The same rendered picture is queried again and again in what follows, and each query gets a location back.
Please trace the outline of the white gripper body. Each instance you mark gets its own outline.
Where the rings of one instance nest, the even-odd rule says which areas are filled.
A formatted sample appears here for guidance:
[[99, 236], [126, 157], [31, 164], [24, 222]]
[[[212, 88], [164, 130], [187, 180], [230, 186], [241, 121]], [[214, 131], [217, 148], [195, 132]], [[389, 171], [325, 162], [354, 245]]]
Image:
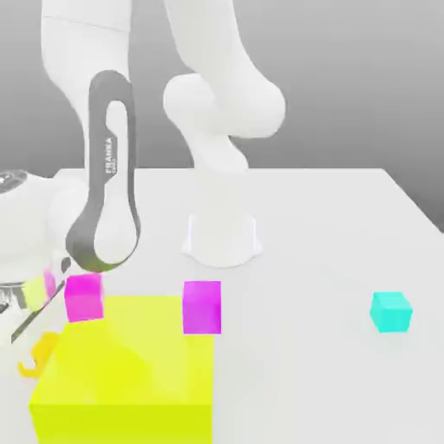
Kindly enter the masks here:
[[65, 283], [64, 277], [33, 277], [0, 284], [0, 362], [11, 362], [30, 350], [45, 330], [62, 324]]

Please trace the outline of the small magenta cube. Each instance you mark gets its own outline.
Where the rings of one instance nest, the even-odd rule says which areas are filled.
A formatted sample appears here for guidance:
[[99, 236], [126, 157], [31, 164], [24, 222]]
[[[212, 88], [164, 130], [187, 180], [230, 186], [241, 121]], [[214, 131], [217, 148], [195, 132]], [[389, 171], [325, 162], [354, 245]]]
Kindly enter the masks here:
[[220, 281], [184, 282], [182, 328], [185, 335], [219, 335], [221, 333]]
[[64, 301], [70, 323], [102, 319], [104, 293], [101, 274], [86, 273], [68, 277]]

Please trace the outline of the small cyan cube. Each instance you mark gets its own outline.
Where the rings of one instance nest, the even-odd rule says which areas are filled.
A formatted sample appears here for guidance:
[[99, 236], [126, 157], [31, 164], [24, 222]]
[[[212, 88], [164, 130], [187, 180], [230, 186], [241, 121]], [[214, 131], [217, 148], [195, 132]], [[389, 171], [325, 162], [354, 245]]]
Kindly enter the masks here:
[[377, 291], [369, 314], [380, 333], [404, 333], [409, 329], [413, 308], [400, 291]]

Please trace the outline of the large yellow box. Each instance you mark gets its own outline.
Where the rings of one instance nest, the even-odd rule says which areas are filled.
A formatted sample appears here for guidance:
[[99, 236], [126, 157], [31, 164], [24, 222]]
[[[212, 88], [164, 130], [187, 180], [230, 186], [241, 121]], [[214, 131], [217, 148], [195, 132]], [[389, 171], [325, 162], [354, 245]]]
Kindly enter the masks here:
[[104, 312], [58, 337], [29, 401], [38, 444], [212, 444], [212, 336], [183, 333], [180, 297]]

